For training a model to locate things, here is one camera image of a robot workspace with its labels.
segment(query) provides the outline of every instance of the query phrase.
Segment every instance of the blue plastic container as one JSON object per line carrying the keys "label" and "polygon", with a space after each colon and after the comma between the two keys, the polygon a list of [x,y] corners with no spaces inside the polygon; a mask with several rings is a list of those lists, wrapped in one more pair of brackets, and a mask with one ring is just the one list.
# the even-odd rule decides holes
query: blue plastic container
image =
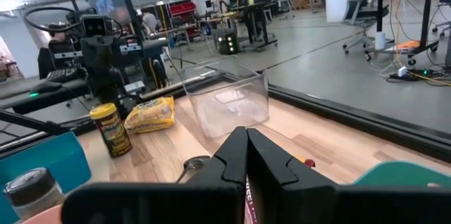
{"label": "blue plastic container", "polygon": [[[73,132],[67,132],[0,160],[1,189],[7,182],[38,167],[50,170],[63,193],[77,188],[91,178],[91,171],[80,143]],[[0,196],[0,213],[0,223],[14,223],[19,220],[3,193]]]}

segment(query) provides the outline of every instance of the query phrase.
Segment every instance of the snack bag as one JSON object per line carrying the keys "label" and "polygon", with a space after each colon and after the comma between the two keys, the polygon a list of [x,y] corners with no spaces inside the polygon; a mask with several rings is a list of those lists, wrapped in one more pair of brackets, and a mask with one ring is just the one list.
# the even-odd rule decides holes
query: snack bag
{"label": "snack bag", "polygon": [[153,132],[174,124],[174,98],[160,97],[136,105],[124,122],[131,133]]}

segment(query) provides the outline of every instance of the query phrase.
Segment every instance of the clear plastic container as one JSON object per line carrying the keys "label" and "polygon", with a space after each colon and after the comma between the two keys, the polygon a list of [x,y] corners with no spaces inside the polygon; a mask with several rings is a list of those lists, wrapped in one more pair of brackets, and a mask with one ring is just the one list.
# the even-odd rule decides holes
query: clear plastic container
{"label": "clear plastic container", "polygon": [[[219,137],[237,126],[268,119],[268,78],[238,63],[236,56],[212,59],[184,68],[181,78],[206,137]],[[205,79],[208,86],[193,83]]]}

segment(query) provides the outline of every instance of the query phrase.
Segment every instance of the wooden tabletop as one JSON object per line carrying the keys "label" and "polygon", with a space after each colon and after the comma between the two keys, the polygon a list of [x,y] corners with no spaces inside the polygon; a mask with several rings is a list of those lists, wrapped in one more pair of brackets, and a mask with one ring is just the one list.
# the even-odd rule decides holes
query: wooden tabletop
{"label": "wooden tabletop", "polygon": [[[442,173],[450,164],[405,149],[339,123],[270,99],[270,119],[254,126],[297,158],[311,158],[316,170],[338,182],[352,183],[383,161],[419,163]],[[175,125],[158,132],[130,135],[130,153],[111,159],[98,131],[78,137],[92,170],[91,181],[174,182],[183,162],[212,155],[226,139],[202,135],[187,97],[175,100]]]}

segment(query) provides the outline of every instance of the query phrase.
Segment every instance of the canister lid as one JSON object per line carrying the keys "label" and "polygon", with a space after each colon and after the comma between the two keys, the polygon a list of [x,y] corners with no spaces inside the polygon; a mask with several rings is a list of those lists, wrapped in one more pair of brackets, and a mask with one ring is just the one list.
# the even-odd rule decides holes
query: canister lid
{"label": "canister lid", "polygon": [[106,103],[93,108],[89,112],[89,115],[91,116],[91,119],[96,120],[99,118],[109,116],[115,113],[116,111],[117,111],[116,105],[114,105],[113,103]]}
{"label": "canister lid", "polygon": [[22,206],[40,199],[55,185],[55,179],[46,168],[35,168],[6,184],[3,193],[13,206]]}

